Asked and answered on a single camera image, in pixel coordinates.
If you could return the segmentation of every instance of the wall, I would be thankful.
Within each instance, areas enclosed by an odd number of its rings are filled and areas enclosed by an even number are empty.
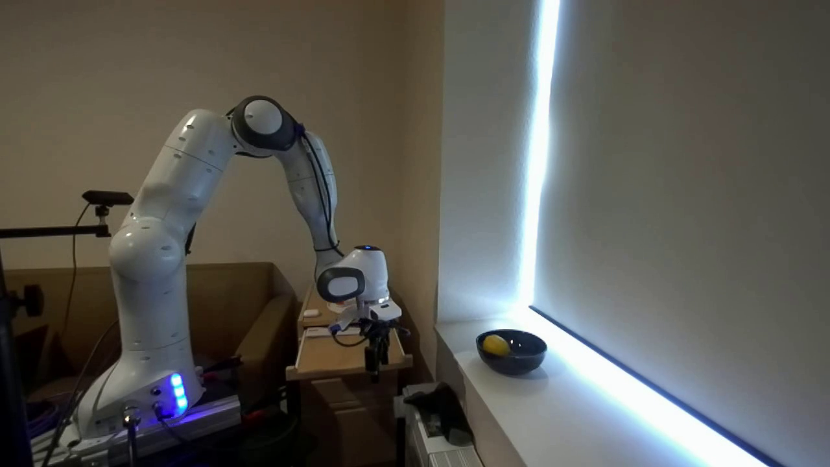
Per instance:
[[[446,3],[438,318],[516,301],[521,242],[521,8]]]
[[[445,0],[406,3],[403,266],[396,284],[418,327],[425,369],[437,374]]]
[[[829,463],[829,3],[565,3],[539,306]]]
[[[342,245],[383,243],[398,275],[401,50],[403,5],[388,0],[4,3],[0,226],[73,223],[92,187],[136,194],[188,108],[268,94],[333,152]],[[0,248],[8,266],[70,264],[70,238]],[[108,262],[108,242],[79,238],[79,260]],[[192,254],[218,260],[270,260],[309,287],[313,242],[276,160],[231,164]]]

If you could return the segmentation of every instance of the blue light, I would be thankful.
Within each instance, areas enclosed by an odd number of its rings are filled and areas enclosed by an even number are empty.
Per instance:
[[[172,374],[172,388],[176,396],[176,415],[183,415],[188,409],[188,391],[184,391],[184,382],[180,374]]]

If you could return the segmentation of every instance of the yellow object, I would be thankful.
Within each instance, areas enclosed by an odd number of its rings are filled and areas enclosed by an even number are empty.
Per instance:
[[[501,338],[501,334],[488,334],[488,338],[484,339],[484,350],[485,350],[485,352],[493,352],[493,354],[510,354],[510,352],[512,352],[512,345],[510,345],[510,339]]]

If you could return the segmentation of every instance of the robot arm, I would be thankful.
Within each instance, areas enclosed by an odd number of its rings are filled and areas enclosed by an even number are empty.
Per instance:
[[[196,108],[163,143],[111,238],[123,354],[84,395],[64,445],[108,445],[128,415],[140,424],[153,418],[163,424],[163,418],[192,413],[204,396],[189,348],[184,243],[236,152],[283,164],[290,197],[315,242],[320,295],[355,297],[355,318],[384,325],[370,330],[383,341],[388,325],[401,318],[390,297],[384,251],[338,248],[338,187],[323,139],[268,95],[244,99],[228,114]]]

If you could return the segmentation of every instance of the bowl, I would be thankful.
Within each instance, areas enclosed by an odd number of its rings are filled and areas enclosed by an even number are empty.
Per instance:
[[[488,334],[501,334],[510,341],[507,354],[488,352],[484,348]],[[477,354],[498,374],[525,376],[543,366],[547,341],[525,330],[488,330],[475,339]]]

